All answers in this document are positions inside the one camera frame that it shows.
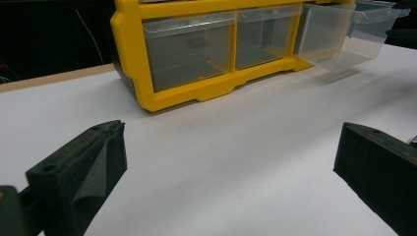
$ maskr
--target white table surface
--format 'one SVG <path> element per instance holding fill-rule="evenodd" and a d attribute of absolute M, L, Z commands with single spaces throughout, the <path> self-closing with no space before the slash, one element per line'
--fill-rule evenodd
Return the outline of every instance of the white table surface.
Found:
<path fill-rule="evenodd" d="M 417 135 L 417 51 L 280 73 L 144 111 L 116 72 L 0 93 L 0 184 L 90 126 L 126 122 L 128 170 L 87 235 L 395 235 L 332 172 L 343 122 Z"/>

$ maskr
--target yellow storage organizer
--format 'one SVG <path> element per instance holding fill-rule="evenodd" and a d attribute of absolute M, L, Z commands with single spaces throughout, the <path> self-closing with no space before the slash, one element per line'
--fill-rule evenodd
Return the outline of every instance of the yellow storage organizer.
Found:
<path fill-rule="evenodd" d="M 205 101 L 269 74 L 310 67 L 293 55 L 302 1 L 115 0 L 113 34 L 138 103 L 157 111 Z"/>

